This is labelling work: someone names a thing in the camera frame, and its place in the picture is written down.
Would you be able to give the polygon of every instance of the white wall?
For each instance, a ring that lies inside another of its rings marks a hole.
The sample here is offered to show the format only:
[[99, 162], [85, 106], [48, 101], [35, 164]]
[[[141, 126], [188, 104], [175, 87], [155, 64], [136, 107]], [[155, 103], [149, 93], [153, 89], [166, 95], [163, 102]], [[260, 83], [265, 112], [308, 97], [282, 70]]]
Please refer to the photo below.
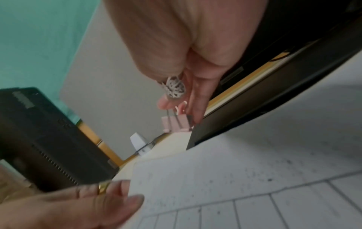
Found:
[[129, 137], [162, 133], [156, 107], [163, 94], [144, 77], [101, 2], [64, 82], [60, 98], [121, 158], [134, 153]]

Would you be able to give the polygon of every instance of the gold ring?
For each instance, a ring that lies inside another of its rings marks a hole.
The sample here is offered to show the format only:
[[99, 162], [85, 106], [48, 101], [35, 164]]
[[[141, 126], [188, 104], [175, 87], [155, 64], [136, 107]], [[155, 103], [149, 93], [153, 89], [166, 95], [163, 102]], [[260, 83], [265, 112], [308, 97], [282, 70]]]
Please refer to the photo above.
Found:
[[98, 195], [105, 194], [110, 183], [111, 183], [111, 181], [104, 181], [104, 182], [99, 183]]

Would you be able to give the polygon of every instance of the pink object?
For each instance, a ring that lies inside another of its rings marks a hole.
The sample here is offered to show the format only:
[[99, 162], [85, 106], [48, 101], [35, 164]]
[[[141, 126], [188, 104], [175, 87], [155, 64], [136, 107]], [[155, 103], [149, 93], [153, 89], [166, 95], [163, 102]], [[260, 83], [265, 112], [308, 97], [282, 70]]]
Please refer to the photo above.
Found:
[[178, 116], [165, 116], [162, 117], [163, 132], [189, 132], [192, 130], [190, 125], [192, 116], [187, 114], [181, 114]]

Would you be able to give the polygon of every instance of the white paper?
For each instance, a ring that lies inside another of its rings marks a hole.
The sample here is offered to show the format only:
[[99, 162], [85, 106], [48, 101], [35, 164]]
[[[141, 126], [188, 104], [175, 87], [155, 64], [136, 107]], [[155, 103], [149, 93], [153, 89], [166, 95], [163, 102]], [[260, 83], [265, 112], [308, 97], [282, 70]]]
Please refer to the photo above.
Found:
[[165, 214], [174, 224], [159, 229], [362, 228], [362, 186], [343, 186], [362, 183], [361, 65], [362, 52], [253, 121], [137, 163], [130, 193], [146, 198], [133, 228]]

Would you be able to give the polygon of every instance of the teal wall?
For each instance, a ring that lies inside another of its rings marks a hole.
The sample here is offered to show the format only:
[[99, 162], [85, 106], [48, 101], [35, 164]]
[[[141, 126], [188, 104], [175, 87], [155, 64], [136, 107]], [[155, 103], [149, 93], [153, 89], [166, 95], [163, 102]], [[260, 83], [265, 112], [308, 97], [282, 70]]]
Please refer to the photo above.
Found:
[[99, 0], [0, 0], [0, 88], [38, 87], [72, 121], [59, 90]]

